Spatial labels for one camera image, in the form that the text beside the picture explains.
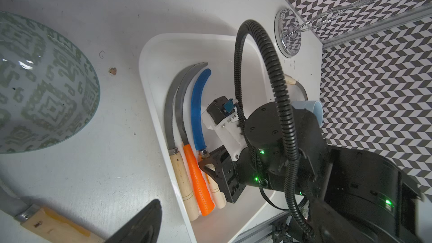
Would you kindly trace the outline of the light blue mug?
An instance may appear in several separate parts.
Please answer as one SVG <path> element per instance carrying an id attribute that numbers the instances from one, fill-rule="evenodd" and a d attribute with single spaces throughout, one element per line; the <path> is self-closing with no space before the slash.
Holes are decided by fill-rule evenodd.
<path id="1" fill-rule="evenodd" d="M 316 116 L 319 126 L 322 127 L 323 119 L 324 119 L 324 111 L 323 111 L 322 104 L 319 101 L 310 101 L 310 100 L 293 101 L 291 105 L 296 109 L 306 109 L 312 112 Z"/>

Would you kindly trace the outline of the white plastic storage box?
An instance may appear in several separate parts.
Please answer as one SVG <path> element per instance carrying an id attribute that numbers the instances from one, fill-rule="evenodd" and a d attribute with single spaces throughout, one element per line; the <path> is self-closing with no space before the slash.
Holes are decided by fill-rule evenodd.
<path id="1" fill-rule="evenodd" d="M 174 77 L 182 69 L 208 63 L 212 72 L 202 97 L 202 110 L 217 97 L 234 98 L 235 36 L 215 34 L 160 34 L 144 46 L 139 59 L 139 73 L 165 166 L 193 243 L 231 243 L 266 207 L 259 189 L 246 187 L 235 204 L 215 209 L 206 217 L 190 222 L 174 174 L 164 128 L 164 104 Z M 242 64 L 242 89 L 245 115 L 273 101 L 270 81 L 257 45 L 249 36 L 245 41 Z"/>

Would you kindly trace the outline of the orange collar sickle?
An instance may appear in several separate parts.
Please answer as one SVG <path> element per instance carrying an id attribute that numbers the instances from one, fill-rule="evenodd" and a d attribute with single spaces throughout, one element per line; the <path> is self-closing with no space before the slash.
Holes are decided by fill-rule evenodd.
<path id="1" fill-rule="evenodd" d="M 213 211 L 215 205 L 212 201 L 212 198 L 210 197 L 207 184 L 205 183 L 201 169 L 198 166 L 198 161 L 188 140 L 183 118 L 183 104 L 191 81 L 199 73 L 199 71 L 201 71 L 201 69 L 207 65 L 208 63 L 198 63 L 193 65 L 192 68 L 186 72 L 184 77 L 181 79 L 174 101 L 176 123 L 183 142 L 183 151 L 190 171 L 194 194 L 196 196 L 196 201 L 202 216 L 209 215 Z"/>

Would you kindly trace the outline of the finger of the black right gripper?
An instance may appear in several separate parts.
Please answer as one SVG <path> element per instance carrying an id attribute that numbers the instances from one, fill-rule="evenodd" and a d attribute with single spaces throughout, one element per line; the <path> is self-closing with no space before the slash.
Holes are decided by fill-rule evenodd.
<path id="1" fill-rule="evenodd" d="M 232 162 L 218 164 L 216 173 L 219 188 L 224 193 L 227 202 L 235 204 L 246 188 L 239 181 L 235 165 Z"/>
<path id="2" fill-rule="evenodd" d="M 230 169 L 230 156 L 225 146 L 220 146 L 198 162 L 199 168 L 210 176 L 225 175 Z"/>

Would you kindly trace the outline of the wooden handle sickle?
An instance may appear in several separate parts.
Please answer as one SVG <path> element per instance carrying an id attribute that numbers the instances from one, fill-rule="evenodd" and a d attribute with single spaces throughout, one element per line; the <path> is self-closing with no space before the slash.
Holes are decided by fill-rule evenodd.
<path id="1" fill-rule="evenodd" d="M 28 204 L 1 181 L 1 211 L 51 243 L 104 243 L 105 240 L 48 207 Z"/>

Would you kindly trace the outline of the blue blade sickle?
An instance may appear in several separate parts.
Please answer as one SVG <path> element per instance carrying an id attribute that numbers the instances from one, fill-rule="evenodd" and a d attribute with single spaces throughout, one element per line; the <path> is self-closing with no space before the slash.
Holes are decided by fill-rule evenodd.
<path id="1" fill-rule="evenodd" d="M 209 157 L 207 151 L 207 146 L 205 144 L 205 139 L 202 130 L 201 121 L 201 98 L 203 95 L 203 90 L 207 80 L 211 75 L 210 69 L 205 69 L 197 78 L 191 96 L 191 127 L 193 134 L 193 141 L 195 144 L 195 149 L 199 153 L 199 160 L 203 160 Z M 226 198 L 224 194 L 220 191 L 217 182 L 206 175 L 209 190 L 211 192 L 213 201 L 218 209 L 223 209 L 226 204 Z"/>

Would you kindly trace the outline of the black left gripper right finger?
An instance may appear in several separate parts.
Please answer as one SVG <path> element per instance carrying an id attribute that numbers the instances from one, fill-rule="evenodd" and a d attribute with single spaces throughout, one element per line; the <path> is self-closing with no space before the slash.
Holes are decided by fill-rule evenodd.
<path id="1" fill-rule="evenodd" d="M 357 243 L 353 227 L 324 201 L 310 203 L 315 243 Z"/>

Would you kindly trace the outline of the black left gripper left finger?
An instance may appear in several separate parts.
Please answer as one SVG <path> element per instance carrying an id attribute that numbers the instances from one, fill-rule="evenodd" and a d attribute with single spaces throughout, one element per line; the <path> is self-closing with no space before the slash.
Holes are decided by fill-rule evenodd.
<path id="1" fill-rule="evenodd" d="M 154 199 L 108 238 L 106 243 L 156 243 L 161 223 L 162 206 L 159 199 Z"/>

